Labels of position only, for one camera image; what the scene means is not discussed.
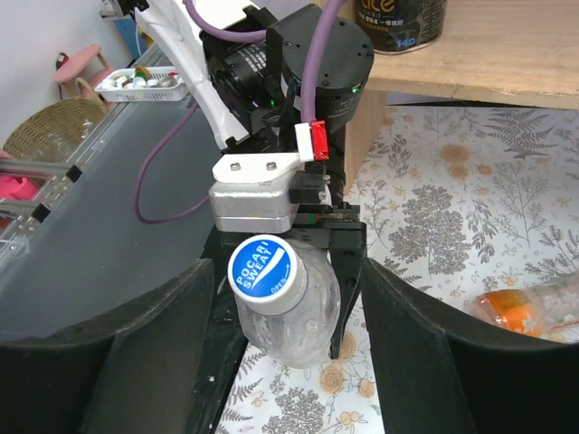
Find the clear bottle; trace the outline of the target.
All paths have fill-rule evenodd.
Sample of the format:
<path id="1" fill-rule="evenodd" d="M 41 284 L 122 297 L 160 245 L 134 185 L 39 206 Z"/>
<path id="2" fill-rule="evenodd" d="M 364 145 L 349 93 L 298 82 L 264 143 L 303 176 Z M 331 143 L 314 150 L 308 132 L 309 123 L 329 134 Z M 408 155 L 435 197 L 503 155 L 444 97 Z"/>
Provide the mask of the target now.
<path id="1" fill-rule="evenodd" d="M 290 368 L 307 369 L 330 359 L 340 291 L 325 251 L 303 241 L 287 242 L 296 249 L 307 278 L 306 291 L 295 307 L 282 315 L 265 316 L 233 295 L 242 331 L 250 344 Z"/>

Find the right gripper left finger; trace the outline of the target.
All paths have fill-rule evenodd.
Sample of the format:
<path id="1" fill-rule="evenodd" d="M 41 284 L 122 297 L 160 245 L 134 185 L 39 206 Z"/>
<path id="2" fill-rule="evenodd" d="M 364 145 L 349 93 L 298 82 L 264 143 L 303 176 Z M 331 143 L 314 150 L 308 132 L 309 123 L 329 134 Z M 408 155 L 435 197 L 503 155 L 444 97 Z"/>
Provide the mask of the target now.
<path id="1" fill-rule="evenodd" d="M 214 296 L 189 269 L 45 338 L 1 345 L 4 433 L 183 433 Z"/>

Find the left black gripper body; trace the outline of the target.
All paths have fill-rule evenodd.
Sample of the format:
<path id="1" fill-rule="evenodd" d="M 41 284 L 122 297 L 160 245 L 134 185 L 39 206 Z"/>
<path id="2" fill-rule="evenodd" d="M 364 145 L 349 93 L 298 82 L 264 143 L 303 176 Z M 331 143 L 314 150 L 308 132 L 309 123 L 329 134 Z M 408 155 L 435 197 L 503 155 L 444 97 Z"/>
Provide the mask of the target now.
<path id="1" fill-rule="evenodd" d="M 291 167 L 271 180 L 271 233 L 289 237 L 304 230 L 321 237 L 331 226 L 354 228 L 359 207 L 344 199 L 346 127 L 327 135 L 329 158 Z"/>

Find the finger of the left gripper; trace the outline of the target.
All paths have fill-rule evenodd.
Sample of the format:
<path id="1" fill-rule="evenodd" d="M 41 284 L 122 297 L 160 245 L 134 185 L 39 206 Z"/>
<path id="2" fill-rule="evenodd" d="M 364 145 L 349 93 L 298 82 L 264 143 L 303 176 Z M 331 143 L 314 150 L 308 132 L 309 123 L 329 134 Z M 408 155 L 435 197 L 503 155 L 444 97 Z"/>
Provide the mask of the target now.
<path id="1" fill-rule="evenodd" d="M 212 230 L 205 242 L 202 257 L 213 261 L 214 298 L 193 388 L 193 407 L 189 412 L 191 433 L 217 431 L 247 346 L 226 275 L 232 252 L 232 246 L 222 244 L 222 234 Z"/>
<path id="2" fill-rule="evenodd" d="M 360 292 L 362 261 L 366 256 L 364 234 L 332 234 L 329 253 L 340 291 L 340 312 L 331 338 L 330 358 L 340 356 L 346 324 Z"/>

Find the orange soda bottle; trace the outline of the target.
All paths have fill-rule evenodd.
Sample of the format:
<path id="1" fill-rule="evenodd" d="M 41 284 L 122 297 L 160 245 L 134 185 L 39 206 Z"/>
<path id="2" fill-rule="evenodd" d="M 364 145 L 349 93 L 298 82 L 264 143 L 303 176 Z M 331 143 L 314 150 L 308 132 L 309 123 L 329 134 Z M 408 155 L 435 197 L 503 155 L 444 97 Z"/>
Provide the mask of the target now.
<path id="1" fill-rule="evenodd" d="M 566 274 L 531 288 L 490 291 L 475 297 L 467 313 L 510 332 L 576 344 L 578 274 Z"/>

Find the blue white bottle cap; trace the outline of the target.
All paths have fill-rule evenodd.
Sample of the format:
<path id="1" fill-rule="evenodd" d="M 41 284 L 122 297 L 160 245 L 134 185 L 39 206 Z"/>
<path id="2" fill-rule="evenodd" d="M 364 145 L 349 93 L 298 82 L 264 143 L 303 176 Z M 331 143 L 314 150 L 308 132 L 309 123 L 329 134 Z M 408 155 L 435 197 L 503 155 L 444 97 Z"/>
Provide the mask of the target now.
<path id="1" fill-rule="evenodd" d="M 306 291 L 305 267 L 296 249 L 280 237 L 260 234 L 243 241 L 228 262 L 235 296 L 252 311 L 278 316 L 295 307 Z"/>

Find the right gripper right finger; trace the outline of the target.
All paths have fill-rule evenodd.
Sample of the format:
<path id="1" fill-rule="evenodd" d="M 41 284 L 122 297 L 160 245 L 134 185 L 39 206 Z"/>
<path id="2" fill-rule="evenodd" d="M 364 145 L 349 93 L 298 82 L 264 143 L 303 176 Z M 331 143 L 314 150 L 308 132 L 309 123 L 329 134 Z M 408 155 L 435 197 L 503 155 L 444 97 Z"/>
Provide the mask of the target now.
<path id="1" fill-rule="evenodd" d="M 361 293 L 388 433 L 575 433 L 578 346 L 515 334 L 372 259 Z"/>

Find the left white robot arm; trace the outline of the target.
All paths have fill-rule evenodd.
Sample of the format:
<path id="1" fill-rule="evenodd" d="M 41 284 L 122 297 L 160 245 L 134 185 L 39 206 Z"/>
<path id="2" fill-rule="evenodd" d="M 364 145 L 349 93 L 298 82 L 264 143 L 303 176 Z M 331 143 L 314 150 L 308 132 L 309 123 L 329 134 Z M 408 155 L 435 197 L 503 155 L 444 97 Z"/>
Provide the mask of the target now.
<path id="1" fill-rule="evenodd" d="M 374 61 L 340 6 L 277 19 L 250 1 L 132 5 L 222 153 L 191 433 L 215 432 L 248 344 L 298 368 L 339 356 L 367 252 L 359 210 L 343 199 L 346 126 Z"/>

